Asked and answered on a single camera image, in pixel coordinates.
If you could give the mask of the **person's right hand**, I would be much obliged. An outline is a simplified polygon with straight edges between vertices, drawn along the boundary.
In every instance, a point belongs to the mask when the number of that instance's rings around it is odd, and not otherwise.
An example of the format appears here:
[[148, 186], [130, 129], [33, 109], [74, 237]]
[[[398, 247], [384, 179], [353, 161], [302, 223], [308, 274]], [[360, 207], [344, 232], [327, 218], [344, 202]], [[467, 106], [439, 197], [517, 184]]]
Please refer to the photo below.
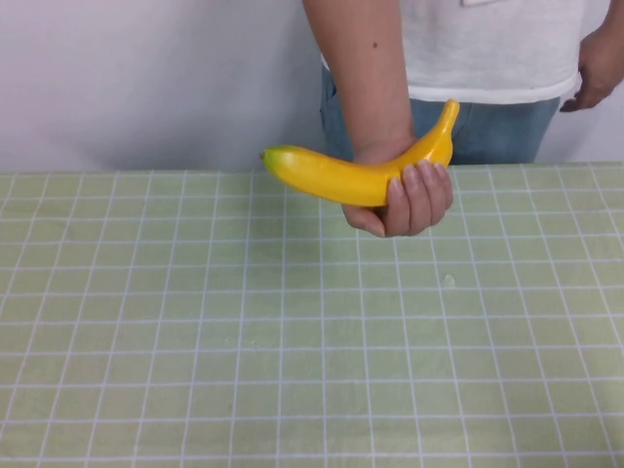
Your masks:
[[[352, 142], [353, 159], [358, 164], [378, 165], [400, 157], [416, 143], [411, 134], [376, 137]], [[393, 179], [382, 208], [344, 205], [348, 224], [379, 238], [414, 236], [438, 224], [453, 201], [449, 173], [441, 165], [421, 161], [406, 167]]]

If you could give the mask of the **person's left hand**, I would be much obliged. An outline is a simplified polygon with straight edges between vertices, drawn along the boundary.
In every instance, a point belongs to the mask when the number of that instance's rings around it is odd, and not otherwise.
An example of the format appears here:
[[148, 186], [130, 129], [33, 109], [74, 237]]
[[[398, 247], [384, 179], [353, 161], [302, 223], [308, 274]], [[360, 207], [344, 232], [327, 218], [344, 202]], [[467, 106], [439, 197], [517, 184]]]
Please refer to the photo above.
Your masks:
[[609, 97], [623, 81], [623, 31], [603, 24], [580, 43], [578, 71], [581, 85], [560, 111], [591, 109]]

